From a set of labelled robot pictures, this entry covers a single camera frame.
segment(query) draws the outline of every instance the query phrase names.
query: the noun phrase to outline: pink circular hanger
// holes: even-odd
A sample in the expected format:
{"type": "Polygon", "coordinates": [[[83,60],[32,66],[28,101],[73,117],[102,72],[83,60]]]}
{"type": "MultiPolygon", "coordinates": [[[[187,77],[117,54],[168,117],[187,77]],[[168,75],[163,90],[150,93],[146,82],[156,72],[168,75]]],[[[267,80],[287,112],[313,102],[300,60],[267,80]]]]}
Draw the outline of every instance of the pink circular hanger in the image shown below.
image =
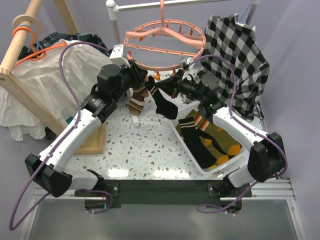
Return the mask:
{"type": "MultiPolygon", "coordinates": [[[[140,50],[146,50],[156,53],[164,53],[164,54],[172,54],[172,55],[179,55],[182,57],[188,56],[192,57],[193,60],[197,59],[201,56],[205,49],[205,43],[206,43],[206,36],[204,32],[197,27],[196,25],[182,21],[182,20],[176,20],[176,19],[165,19],[165,3],[164,0],[160,0],[160,10],[161,10],[161,20],[147,22],[145,24],[142,24],[132,31],[126,32],[126,37],[124,39],[124,45],[126,45],[129,48],[135,48],[140,50]],[[169,28],[169,24],[179,24],[179,32],[176,32],[169,28]],[[152,26],[153,29],[151,30],[145,30],[145,28],[152,26]],[[184,33],[181,32],[181,29],[183,26],[187,26],[190,28],[189,35],[184,35],[184,33]],[[132,44],[129,43],[129,40],[131,39],[139,39],[140,42],[143,41],[143,39],[146,36],[152,35],[155,36],[167,36],[172,37],[180,40],[181,42],[190,45],[196,49],[198,49],[197,53],[194,52],[183,52],[183,51],[176,51],[176,50],[169,50],[169,49],[163,49],[163,48],[157,48],[157,47],[149,47],[149,46],[143,46],[138,44],[132,44]]],[[[128,51],[127,58],[132,60],[134,59],[131,56],[131,52],[128,51]]],[[[170,71],[180,68],[181,66],[179,64],[171,65],[171,66],[148,66],[144,63],[136,62],[136,64],[141,68],[145,70],[151,70],[155,72],[161,72],[161,71],[170,71]]]]}

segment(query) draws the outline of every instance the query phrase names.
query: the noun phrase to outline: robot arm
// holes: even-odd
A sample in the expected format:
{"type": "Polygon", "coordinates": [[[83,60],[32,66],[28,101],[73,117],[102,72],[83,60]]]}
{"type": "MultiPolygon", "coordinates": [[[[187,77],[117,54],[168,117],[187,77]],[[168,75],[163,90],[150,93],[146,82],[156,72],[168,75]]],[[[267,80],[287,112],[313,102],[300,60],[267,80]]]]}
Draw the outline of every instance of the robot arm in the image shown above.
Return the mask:
{"type": "MultiPolygon", "coordinates": [[[[80,122],[76,128],[60,143],[53,154],[49,154],[52,147],[74,125],[74,121],[51,146],[38,156],[30,154],[25,160],[29,174],[32,175],[43,160],[49,157],[33,180],[56,198],[67,190],[99,190],[99,180],[103,178],[98,173],[90,169],[67,171],[66,165],[83,141],[117,108],[116,103],[125,92],[129,88],[142,86],[145,82],[147,71],[139,69],[133,60],[128,61],[125,58],[123,45],[114,46],[109,59],[113,64],[102,67],[97,76],[97,84],[92,87],[90,95],[81,104],[80,122]]],[[[254,180],[265,182],[284,167],[284,160],[277,149],[265,139],[236,123],[230,116],[227,106],[219,101],[214,90],[202,81],[194,82],[192,76],[191,80],[187,80],[185,76],[186,72],[180,69],[176,75],[159,81],[156,85],[172,98],[176,98],[180,93],[194,101],[200,101],[198,109],[202,117],[225,129],[250,152],[248,165],[237,169],[223,179],[224,186],[221,193],[228,196],[230,191],[254,180]]],[[[251,126],[242,119],[240,121],[248,127],[251,126]]],[[[269,135],[261,130],[259,133],[272,139],[284,149],[282,139],[277,133],[269,135]]]]}
{"type": "Polygon", "coordinates": [[[199,101],[198,110],[202,117],[226,130],[250,153],[246,166],[235,170],[223,179],[225,185],[221,191],[228,196],[230,191],[245,184],[253,181],[263,183],[280,172],[285,167],[283,156],[272,144],[258,136],[257,133],[271,139],[284,151],[281,136],[276,132],[268,134],[259,130],[239,117],[237,120],[254,130],[255,133],[238,124],[233,116],[230,116],[227,105],[218,99],[216,90],[210,89],[202,80],[196,83],[191,74],[186,77],[185,71],[188,71],[189,67],[188,60],[186,59],[180,64],[183,69],[180,69],[176,75],[157,82],[156,86],[173,99],[178,94],[182,94],[193,101],[199,101]]]}
{"type": "Polygon", "coordinates": [[[118,100],[129,88],[142,86],[147,75],[134,61],[124,56],[123,45],[116,45],[111,53],[112,64],[105,65],[97,76],[97,84],[81,104],[80,121],[76,128],[59,144],[53,154],[49,154],[62,136],[72,128],[77,115],[58,138],[38,156],[30,154],[25,164],[30,176],[49,157],[41,171],[33,179],[54,197],[60,197],[67,190],[93,189],[101,177],[93,170],[68,171],[66,166],[71,156],[84,140],[117,108],[118,100]]]}

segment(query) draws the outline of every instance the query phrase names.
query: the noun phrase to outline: terrazzo surface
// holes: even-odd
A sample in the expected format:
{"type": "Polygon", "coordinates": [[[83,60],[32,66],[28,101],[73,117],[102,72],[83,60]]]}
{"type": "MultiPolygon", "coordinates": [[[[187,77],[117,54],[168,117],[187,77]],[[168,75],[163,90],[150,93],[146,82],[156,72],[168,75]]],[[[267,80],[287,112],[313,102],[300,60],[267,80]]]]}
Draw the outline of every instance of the terrazzo surface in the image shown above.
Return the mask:
{"type": "MultiPolygon", "coordinates": [[[[179,109],[188,106],[182,96],[171,99],[162,95],[179,109]]],[[[146,97],[144,103],[144,109],[138,116],[141,126],[134,127],[128,100],[122,98],[106,122],[104,154],[75,155],[66,168],[74,171],[92,169],[105,179],[201,180],[221,179],[248,162],[249,153],[246,153],[221,172],[201,174],[170,127],[169,120],[156,114],[153,98],[146,97]]],[[[262,129],[258,118],[251,124],[262,129]]]]}

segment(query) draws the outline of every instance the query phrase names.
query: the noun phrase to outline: white pole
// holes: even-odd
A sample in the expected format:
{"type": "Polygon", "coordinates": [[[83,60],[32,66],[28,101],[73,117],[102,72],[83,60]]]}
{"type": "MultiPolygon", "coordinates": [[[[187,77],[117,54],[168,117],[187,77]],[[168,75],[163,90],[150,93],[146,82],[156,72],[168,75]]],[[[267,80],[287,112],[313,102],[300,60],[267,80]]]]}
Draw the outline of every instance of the white pole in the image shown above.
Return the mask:
{"type": "Polygon", "coordinates": [[[112,24],[112,30],[114,35],[115,44],[121,44],[120,32],[118,27],[117,6],[114,0],[107,0],[105,5],[108,8],[109,18],[112,24]]]}
{"type": "Polygon", "coordinates": [[[249,11],[249,14],[248,14],[248,17],[246,18],[246,20],[244,22],[245,24],[249,25],[251,23],[251,20],[252,20],[254,14],[255,14],[255,11],[256,11],[257,6],[258,6],[259,3],[260,3],[260,0],[253,0],[253,3],[251,5],[251,8],[250,8],[250,11],[249,11]]]}
{"type": "MultiPolygon", "coordinates": [[[[212,3],[212,2],[222,2],[229,0],[168,0],[164,1],[165,7],[171,6],[181,6],[181,5],[190,5],[190,4],[202,4],[202,3],[212,3]]],[[[142,10],[142,9],[153,9],[160,8],[160,2],[149,2],[141,4],[131,4],[125,6],[116,6],[117,12],[125,12],[130,10],[142,10]]]]}

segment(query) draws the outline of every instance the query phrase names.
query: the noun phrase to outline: plaid shirt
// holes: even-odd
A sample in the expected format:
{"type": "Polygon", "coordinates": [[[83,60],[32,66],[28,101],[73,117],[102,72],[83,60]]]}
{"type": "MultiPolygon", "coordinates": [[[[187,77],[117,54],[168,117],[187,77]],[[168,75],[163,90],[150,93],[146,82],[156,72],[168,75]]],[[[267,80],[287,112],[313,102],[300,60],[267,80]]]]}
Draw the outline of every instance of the plaid shirt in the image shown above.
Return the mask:
{"type": "MultiPolygon", "coordinates": [[[[237,85],[233,110],[243,118],[253,120],[254,109],[265,89],[270,65],[258,48],[253,26],[240,26],[237,24],[237,16],[212,16],[209,19],[204,32],[206,43],[203,55],[218,55],[231,63],[237,85]]],[[[218,97],[229,104],[233,79],[227,65],[213,57],[201,60],[201,64],[197,75],[201,77],[208,70],[218,77],[218,97]]]]}

